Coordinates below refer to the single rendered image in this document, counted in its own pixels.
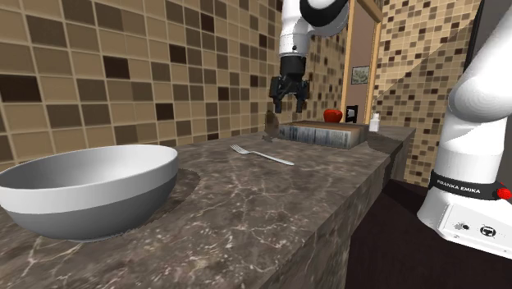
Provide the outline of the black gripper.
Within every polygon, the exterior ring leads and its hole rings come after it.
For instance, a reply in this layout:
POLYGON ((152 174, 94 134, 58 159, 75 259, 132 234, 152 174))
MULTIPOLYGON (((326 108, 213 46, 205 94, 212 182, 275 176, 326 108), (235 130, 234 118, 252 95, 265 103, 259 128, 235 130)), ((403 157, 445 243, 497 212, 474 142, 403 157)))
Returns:
POLYGON ((295 94, 296 113, 302 113, 309 93, 309 82, 304 80, 306 58, 284 56, 280 60, 280 75, 270 80, 269 96, 273 97, 274 113, 281 113, 282 96, 295 94))

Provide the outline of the brown mottled figure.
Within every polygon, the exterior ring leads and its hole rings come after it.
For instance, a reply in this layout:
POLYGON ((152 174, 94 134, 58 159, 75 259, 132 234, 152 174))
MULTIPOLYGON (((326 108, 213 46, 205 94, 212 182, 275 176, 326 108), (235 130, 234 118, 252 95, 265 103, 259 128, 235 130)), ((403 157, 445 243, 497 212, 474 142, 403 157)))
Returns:
POLYGON ((267 111, 265 114, 265 135, 262 137, 267 142, 272 142, 274 138, 279 136, 279 120, 277 115, 272 111, 267 111))

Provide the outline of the grey wooden block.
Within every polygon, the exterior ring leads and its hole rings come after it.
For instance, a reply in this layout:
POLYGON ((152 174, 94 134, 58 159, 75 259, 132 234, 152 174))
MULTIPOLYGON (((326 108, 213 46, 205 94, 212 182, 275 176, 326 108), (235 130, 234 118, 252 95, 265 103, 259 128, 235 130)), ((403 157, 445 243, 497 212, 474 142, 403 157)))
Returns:
POLYGON ((344 122, 291 122, 279 125, 278 137, 311 145, 352 149, 367 140, 368 125, 344 122))

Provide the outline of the silver fork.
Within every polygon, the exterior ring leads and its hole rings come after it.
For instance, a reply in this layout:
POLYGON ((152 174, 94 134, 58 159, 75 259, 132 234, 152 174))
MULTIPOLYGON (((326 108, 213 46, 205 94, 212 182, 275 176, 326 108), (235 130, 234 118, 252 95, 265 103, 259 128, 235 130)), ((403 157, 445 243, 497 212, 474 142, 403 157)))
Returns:
POLYGON ((258 155, 258 156, 263 157, 263 158, 271 159, 272 161, 275 161, 275 162, 278 162, 278 163, 283 163, 285 165, 289 165, 289 166, 294 166, 295 165, 294 163, 286 161, 284 159, 275 158, 273 156, 262 154, 262 153, 259 153, 259 152, 256 152, 256 151, 248 151, 246 149, 241 148, 239 145, 236 145, 236 144, 233 144, 231 146, 231 148, 233 150, 235 150, 239 154, 254 154, 254 155, 258 155))

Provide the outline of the white and grey bowl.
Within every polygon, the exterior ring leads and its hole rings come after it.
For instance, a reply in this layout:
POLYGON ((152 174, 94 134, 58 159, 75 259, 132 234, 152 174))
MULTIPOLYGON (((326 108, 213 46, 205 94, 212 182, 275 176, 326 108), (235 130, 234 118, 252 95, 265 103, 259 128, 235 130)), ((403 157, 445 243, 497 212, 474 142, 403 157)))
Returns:
POLYGON ((137 228, 167 200, 175 149, 127 144, 38 158, 0 172, 0 206, 48 238, 101 241, 137 228))

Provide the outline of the wooden door frame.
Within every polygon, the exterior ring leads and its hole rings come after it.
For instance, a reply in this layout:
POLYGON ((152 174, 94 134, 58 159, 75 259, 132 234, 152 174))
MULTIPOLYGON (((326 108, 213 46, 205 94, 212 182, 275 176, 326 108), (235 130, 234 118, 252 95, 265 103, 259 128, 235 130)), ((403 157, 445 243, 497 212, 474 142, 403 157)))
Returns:
POLYGON ((358 124, 368 124, 372 114, 379 42, 382 30, 380 0, 349 0, 349 21, 340 108, 358 106, 358 124), (368 68, 365 83, 353 84, 354 70, 368 68))

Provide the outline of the framed wall picture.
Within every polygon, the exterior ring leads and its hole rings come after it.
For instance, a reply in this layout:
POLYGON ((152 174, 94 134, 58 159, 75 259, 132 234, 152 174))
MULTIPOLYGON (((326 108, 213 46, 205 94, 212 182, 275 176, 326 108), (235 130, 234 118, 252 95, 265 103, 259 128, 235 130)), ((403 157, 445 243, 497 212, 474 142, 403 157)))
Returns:
POLYGON ((363 67, 353 67, 351 72, 351 81, 352 85, 362 85, 367 84, 369 79, 369 66, 363 67))

